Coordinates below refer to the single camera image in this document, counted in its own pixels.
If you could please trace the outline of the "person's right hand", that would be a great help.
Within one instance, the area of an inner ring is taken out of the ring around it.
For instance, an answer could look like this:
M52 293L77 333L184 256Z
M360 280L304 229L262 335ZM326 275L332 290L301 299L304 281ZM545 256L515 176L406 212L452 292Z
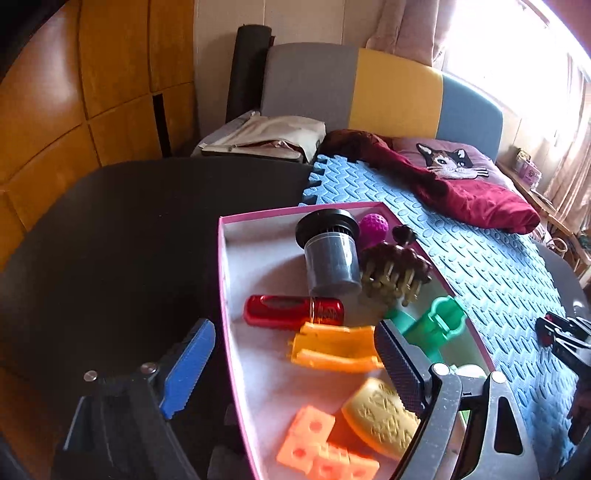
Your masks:
M568 437L574 445L578 445L581 442L590 426L590 411L590 382L579 380L576 384L573 402L568 413L568 418L571 420Z

